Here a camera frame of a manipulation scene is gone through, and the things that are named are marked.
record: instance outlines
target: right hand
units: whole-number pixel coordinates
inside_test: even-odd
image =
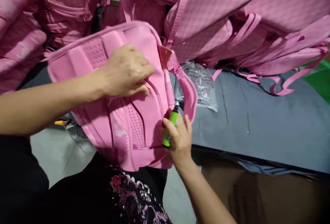
[[[137,92],[149,96],[142,81],[155,72],[153,65],[131,44],[120,47],[107,63],[95,71],[102,96],[124,97]]]
[[[171,136],[171,147],[168,149],[168,155],[177,170],[184,169],[194,163],[191,158],[191,137],[193,130],[187,115],[185,115],[184,119],[185,121],[183,121],[179,113],[176,119],[176,126],[168,119],[163,119],[163,123]]]

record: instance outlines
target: green object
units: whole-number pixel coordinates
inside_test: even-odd
[[[171,115],[169,117],[169,120],[175,125],[176,124],[176,118],[179,115],[179,102],[175,102],[175,107],[171,112]],[[168,130],[166,130],[163,140],[163,147],[164,148],[170,148],[171,147],[171,138],[169,136]]]
[[[321,63],[304,79],[330,104],[330,63]]]

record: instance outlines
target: concrete floor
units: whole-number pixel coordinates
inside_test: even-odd
[[[46,128],[31,137],[32,153],[46,172],[49,186],[81,172],[93,157],[93,148],[83,152],[64,129]],[[196,223],[187,190],[174,167],[168,170],[164,208],[173,223]]]

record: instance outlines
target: green lighter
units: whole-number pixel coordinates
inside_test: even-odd
[[[171,112],[171,115],[169,117],[169,120],[175,125],[176,124],[176,118],[179,115],[179,102],[175,102],[175,107]],[[170,148],[171,147],[171,137],[169,136],[168,130],[165,132],[164,140],[163,140],[163,147],[164,148]]]

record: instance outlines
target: plastic bag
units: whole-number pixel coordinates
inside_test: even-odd
[[[193,61],[183,64],[182,68],[196,87],[198,94],[197,106],[217,112],[218,103],[216,101],[215,83],[210,70]],[[178,80],[175,81],[174,96],[180,102],[185,99]]]

